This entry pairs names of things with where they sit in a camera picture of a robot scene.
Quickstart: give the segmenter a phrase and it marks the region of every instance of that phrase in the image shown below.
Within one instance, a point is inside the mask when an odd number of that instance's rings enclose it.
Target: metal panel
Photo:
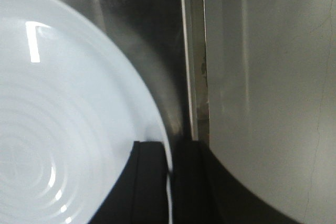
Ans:
[[[335,1],[204,2],[211,150],[283,213],[335,223]]]

